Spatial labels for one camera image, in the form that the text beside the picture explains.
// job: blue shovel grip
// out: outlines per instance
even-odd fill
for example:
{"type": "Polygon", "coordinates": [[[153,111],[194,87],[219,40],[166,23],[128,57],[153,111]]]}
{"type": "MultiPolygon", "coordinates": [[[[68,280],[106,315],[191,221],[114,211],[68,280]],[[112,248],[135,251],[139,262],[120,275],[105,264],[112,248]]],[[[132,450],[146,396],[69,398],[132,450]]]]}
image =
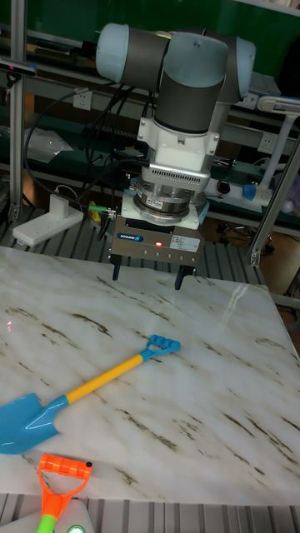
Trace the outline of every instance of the blue shovel grip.
{"type": "Polygon", "coordinates": [[[171,351],[178,351],[181,348],[179,341],[174,341],[173,339],[166,339],[164,336],[152,335],[150,341],[147,343],[145,350],[140,352],[144,361],[147,361],[151,357],[162,355],[165,353],[170,353],[171,351]],[[160,350],[150,350],[151,345],[159,346],[160,350]]]}

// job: yellow shovel handle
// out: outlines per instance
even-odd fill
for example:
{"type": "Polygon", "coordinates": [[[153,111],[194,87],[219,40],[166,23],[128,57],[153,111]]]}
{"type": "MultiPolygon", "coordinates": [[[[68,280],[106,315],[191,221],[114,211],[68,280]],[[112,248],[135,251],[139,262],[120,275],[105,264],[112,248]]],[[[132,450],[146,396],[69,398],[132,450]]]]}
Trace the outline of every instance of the yellow shovel handle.
{"type": "Polygon", "coordinates": [[[79,386],[77,389],[68,392],[66,394],[66,397],[69,404],[73,403],[76,400],[80,400],[80,398],[83,398],[90,392],[95,391],[100,386],[105,385],[105,383],[114,380],[116,377],[121,376],[128,370],[131,370],[132,368],[140,365],[141,363],[143,363],[143,358],[138,354],[137,356],[128,359],[124,363],[121,363],[121,365],[115,366],[114,368],[112,368],[112,370],[104,372],[104,374],[101,374],[100,376],[95,377],[93,380],[84,383],[84,385],[79,386]]]}

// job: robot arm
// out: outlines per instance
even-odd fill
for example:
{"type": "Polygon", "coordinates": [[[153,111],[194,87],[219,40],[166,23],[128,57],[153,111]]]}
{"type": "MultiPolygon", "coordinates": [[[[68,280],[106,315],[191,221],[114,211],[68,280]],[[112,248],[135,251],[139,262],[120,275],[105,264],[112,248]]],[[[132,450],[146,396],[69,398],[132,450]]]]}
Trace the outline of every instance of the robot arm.
{"type": "Polygon", "coordinates": [[[252,43],[205,30],[171,39],[117,24],[102,30],[101,76],[158,93],[154,118],[141,118],[138,130],[149,167],[136,196],[123,197],[112,254],[196,266],[204,244],[196,199],[208,184],[230,105],[248,92],[254,56],[252,43]]]}

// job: green wall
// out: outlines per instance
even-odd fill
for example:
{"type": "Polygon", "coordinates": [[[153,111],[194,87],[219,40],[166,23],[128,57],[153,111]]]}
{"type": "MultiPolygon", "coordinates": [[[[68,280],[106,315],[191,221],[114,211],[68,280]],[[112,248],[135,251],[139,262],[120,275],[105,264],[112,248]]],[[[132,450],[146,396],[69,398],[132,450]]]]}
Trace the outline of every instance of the green wall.
{"type": "MultiPolygon", "coordinates": [[[[9,0],[0,0],[0,22],[9,23],[9,9],[9,0]]],[[[28,0],[32,30],[95,41],[108,22],[148,30],[199,26],[243,37],[257,46],[254,69],[275,77],[300,36],[300,17],[233,0],[28,0]]]]}

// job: toy shovel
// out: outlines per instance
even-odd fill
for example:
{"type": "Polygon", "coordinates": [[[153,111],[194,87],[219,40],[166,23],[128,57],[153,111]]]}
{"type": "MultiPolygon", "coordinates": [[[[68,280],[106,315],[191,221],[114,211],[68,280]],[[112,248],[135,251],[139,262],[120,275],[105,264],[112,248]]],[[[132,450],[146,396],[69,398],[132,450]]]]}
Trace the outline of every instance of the toy shovel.
{"type": "Polygon", "coordinates": [[[92,463],[82,463],[64,457],[49,456],[44,453],[38,467],[38,477],[42,486],[42,519],[37,533],[52,533],[54,525],[64,508],[73,496],[75,496],[88,483],[92,474],[92,463]],[[55,472],[63,476],[71,476],[81,480],[82,483],[74,491],[66,494],[54,494],[45,485],[42,471],[55,472]]]}
{"type": "Polygon", "coordinates": [[[77,389],[60,396],[46,407],[40,405],[34,393],[27,394],[0,407],[0,453],[21,454],[57,435],[59,431],[53,425],[53,418],[61,409],[76,400],[80,400],[80,398],[151,357],[178,351],[180,347],[178,341],[152,335],[146,349],[140,354],[121,363],[121,365],[115,366],[112,370],[104,372],[104,374],[95,377],[77,389]],[[150,350],[149,347],[152,344],[160,349],[150,350]]]}

